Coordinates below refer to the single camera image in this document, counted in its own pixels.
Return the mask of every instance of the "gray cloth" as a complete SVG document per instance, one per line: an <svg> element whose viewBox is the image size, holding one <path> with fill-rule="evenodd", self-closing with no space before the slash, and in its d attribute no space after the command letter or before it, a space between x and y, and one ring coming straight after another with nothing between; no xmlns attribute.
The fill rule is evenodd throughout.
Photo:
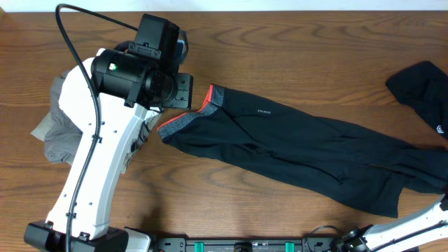
<svg viewBox="0 0 448 252"><path fill-rule="evenodd" d="M66 71L62 74L62 77L56 77L50 90L52 127L44 138L45 156L50 162L73 162L83 135L59 107L62 85L68 73Z"/></svg>

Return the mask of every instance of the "white logo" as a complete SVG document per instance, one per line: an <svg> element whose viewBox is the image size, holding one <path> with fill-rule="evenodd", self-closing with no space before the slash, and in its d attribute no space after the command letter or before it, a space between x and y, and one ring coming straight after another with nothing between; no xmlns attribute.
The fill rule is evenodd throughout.
<svg viewBox="0 0 448 252"><path fill-rule="evenodd" d="M258 112L259 112L259 113L271 113L271 111L263 111L263 110L261 110L261 109L258 109Z"/></svg>
<svg viewBox="0 0 448 252"><path fill-rule="evenodd" d="M445 133L445 132L443 131L441 125L437 126L437 133L439 133L439 134L444 134L444 133Z"/></svg>

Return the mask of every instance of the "folded clothing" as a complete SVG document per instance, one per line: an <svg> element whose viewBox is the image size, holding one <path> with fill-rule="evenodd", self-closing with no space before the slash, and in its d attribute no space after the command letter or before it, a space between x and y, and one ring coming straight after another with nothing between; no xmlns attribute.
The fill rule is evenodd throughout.
<svg viewBox="0 0 448 252"><path fill-rule="evenodd" d="M395 98L411 106L437 133L448 139L448 76L429 61L394 74L386 86Z"/></svg>
<svg viewBox="0 0 448 252"><path fill-rule="evenodd" d="M216 85L198 112L184 113L157 130L164 143L184 153L383 216L398 216L403 187L441 193L448 182L447 152L419 150L358 125Z"/></svg>

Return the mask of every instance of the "green strip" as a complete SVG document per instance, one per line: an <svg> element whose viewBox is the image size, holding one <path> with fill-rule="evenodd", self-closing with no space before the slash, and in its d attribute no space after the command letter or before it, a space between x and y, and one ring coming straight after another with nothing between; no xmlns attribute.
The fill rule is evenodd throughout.
<svg viewBox="0 0 448 252"><path fill-rule="evenodd" d="M285 252L294 252L294 243L293 242L286 242L285 243Z"/></svg>
<svg viewBox="0 0 448 252"><path fill-rule="evenodd" d="M195 252L204 252L204 242L195 242Z"/></svg>

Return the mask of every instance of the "red trim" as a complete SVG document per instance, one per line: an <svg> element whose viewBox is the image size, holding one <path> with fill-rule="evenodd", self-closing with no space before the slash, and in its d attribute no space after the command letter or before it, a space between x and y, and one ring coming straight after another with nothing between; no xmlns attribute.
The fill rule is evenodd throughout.
<svg viewBox="0 0 448 252"><path fill-rule="evenodd" d="M211 102L211 95L212 95L212 94L213 94L213 85L210 85L210 87L209 87L209 91L207 92L207 96L205 97L205 100L204 100L204 102L202 103L202 107L201 107L201 109L198 110L196 113L200 113L201 111L203 111L203 110L205 109L205 107L207 106L207 104L208 104L209 102ZM187 114L187 113L183 113L183 114L181 114L181 115L179 115L179 116L176 116L175 118L172 118L172 119L170 119L170 120L168 120L168 121L162 123L162 124L157 128L157 131L159 131L163 126L165 126L165 125L167 125L167 124L169 124L169 123L172 123L172 122L174 122L175 120L178 120L179 118L181 118L182 116L184 116L184 115L186 115L186 114Z"/></svg>

